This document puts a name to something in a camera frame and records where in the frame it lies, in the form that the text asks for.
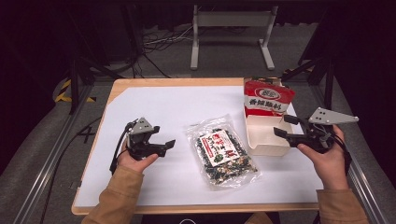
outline hand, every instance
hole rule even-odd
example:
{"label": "hand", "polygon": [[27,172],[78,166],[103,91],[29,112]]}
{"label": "hand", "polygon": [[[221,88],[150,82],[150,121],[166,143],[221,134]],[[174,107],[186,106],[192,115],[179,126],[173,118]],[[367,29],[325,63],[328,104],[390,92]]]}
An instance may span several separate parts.
{"label": "hand", "polygon": [[[337,136],[344,142],[344,133],[337,126],[332,126]],[[345,173],[344,151],[334,143],[332,148],[324,153],[318,153],[304,144],[297,146],[313,163],[325,189],[349,189]]]}
{"label": "hand", "polygon": [[148,168],[152,163],[154,163],[157,159],[158,155],[152,154],[141,161],[135,160],[130,156],[129,151],[126,149],[126,142],[124,142],[122,144],[122,152],[119,155],[118,165],[135,170],[139,173],[143,173],[143,171]]}

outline sleeve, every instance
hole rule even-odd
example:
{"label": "sleeve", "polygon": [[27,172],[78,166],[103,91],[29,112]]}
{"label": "sleeve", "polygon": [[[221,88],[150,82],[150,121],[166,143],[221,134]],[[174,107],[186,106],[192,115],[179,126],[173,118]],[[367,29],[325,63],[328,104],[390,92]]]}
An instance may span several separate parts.
{"label": "sleeve", "polygon": [[117,167],[107,188],[99,196],[99,204],[82,223],[130,223],[142,183],[142,174],[122,166]]}
{"label": "sleeve", "polygon": [[319,189],[317,193],[321,223],[369,223],[351,189]]}
{"label": "sleeve", "polygon": [[254,213],[245,224],[273,224],[265,212]]}

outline seaweed snack bag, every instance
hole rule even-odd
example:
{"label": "seaweed snack bag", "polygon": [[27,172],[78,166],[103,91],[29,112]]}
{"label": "seaweed snack bag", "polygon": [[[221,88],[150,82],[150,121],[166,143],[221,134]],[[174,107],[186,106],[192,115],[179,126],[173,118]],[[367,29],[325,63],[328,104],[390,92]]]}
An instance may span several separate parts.
{"label": "seaweed snack bag", "polygon": [[236,188],[261,176],[231,124],[231,117],[207,119],[186,134],[201,174],[212,189]]}
{"label": "seaweed snack bag", "polygon": [[246,78],[245,115],[282,116],[295,92],[281,85],[279,78]]}

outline wrist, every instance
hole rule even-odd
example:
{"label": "wrist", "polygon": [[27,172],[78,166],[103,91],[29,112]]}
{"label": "wrist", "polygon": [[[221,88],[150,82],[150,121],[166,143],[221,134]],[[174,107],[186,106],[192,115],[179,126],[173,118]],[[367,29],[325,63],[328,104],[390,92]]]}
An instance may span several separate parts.
{"label": "wrist", "polygon": [[340,180],[332,183],[323,182],[324,189],[349,189],[349,185],[347,183],[347,179]]}
{"label": "wrist", "polygon": [[128,170],[131,170],[131,171],[134,171],[134,172],[136,172],[136,173],[139,173],[139,174],[143,174],[143,171],[141,171],[140,169],[138,169],[138,167],[136,167],[136,165],[135,164],[131,164],[131,163],[119,163],[119,167],[123,167],[123,168],[125,168],[125,169],[128,169]]}

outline red and white box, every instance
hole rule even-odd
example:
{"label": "red and white box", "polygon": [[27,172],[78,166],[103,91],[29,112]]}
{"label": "red and white box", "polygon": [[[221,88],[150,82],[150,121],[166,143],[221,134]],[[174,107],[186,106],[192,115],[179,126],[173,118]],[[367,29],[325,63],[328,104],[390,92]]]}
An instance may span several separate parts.
{"label": "red and white box", "polygon": [[295,92],[281,85],[278,78],[245,79],[245,117],[248,152],[251,155],[283,156],[289,143],[274,134],[274,127],[292,133],[292,124],[284,122]]}

